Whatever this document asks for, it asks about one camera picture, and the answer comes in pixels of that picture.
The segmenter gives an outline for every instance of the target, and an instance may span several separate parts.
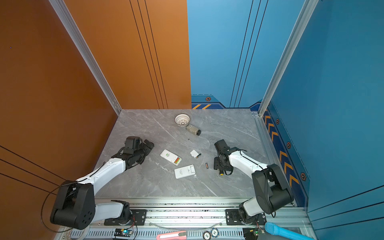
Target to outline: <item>white battery charger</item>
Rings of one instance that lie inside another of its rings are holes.
[[[176,154],[173,154],[166,149],[160,154],[160,156],[176,166],[181,162],[181,157],[178,157]]]
[[[186,166],[186,167],[180,167],[175,169],[175,177],[176,179],[182,178],[182,177],[188,177],[195,175],[195,167],[192,165]]]

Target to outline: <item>white basket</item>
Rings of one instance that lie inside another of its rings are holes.
[[[179,114],[175,117],[175,123],[179,126],[186,126],[189,123],[189,116],[187,114]]]

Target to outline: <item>gray marble tabletop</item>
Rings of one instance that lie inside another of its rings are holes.
[[[201,130],[193,135],[174,119],[184,113]],[[215,142],[247,150],[250,157],[270,164],[248,109],[136,109],[123,110],[96,164],[107,162],[128,136],[139,136],[155,144],[142,165],[137,165],[107,183],[96,197],[254,197],[252,180],[236,169],[232,175],[214,170]],[[182,158],[178,166],[160,157],[167,149]],[[199,158],[190,155],[192,150]],[[196,175],[176,179],[174,169],[193,164]]]

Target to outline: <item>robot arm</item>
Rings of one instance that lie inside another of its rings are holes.
[[[223,172],[227,174],[226,171],[232,174],[236,167],[253,181],[256,197],[239,206],[239,215],[244,223],[252,223],[257,214],[271,214],[294,200],[291,188],[278,165],[258,162],[237,147],[229,148],[224,140],[216,142],[215,147],[218,157],[215,157],[214,169],[223,175]],[[274,185],[270,186],[268,182],[274,182]]]
[[[95,204],[95,194],[115,176],[137,164],[142,164],[154,144],[139,137],[127,137],[125,147],[100,168],[76,181],[65,181],[56,196],[50,222],[76,229],[84,229],[91,222],[115,218],[124,225],[131,219],[129,203]]]

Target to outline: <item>orange wall panel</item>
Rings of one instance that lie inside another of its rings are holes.
[[[48,0],[0,3],[0,145],[62,178],[92,171],[117,119]],[[0,148],[0,173],[46,191],[64,180]],[[47,192],[0,175],[2,239],[53,239],[40,223]],[[53,206],[45,206],[45,222]]]
[[[190,108],[187,1],[65,3],[123,109]]]

